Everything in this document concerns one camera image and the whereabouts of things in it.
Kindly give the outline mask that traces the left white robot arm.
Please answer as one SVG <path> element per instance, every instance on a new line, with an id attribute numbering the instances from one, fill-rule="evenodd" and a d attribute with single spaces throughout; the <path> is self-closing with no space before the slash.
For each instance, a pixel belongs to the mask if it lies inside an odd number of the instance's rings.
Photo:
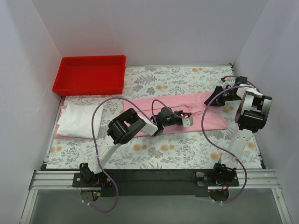
<path id="1" fill-rule="evenodd" d="M 163 107 L 157 115 L 147 119 L 139 115 L 133 108 L 114 118 L 108 125 L 104 143 L 96 148 L 96 158 L 90 163 L 81 163 L 79 170 L 83 182 L 90 187 L 104 183 L 100 177 L 105 164 L 121 145 L 130 142 L 139 132 L 148 136 L 159 136 L 168 126 L 187 128 L 193 125 L 192 114 L 184 111 L 172 111 Z"/>

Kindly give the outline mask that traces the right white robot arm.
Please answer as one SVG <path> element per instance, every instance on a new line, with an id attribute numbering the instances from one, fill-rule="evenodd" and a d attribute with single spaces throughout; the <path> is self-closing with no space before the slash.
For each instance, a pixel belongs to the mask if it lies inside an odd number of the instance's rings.
<path id="1" fill-rule="evenodd" d="M 247 77 L 235 77 L 235 83 L 222 77 L 222 85 L 216 86 L 212 95 L 204 102 L 206 107 L 221 107 L 228 101 L 240 101 L 235 115 L 235 132 L 227 149 L 209 173 L 197 179 L 207 186 L 229 186 L 237 180 L 236 169 L 249 140 L 263 129 L 272 104 L 272 97 L 262 94 Z"/>

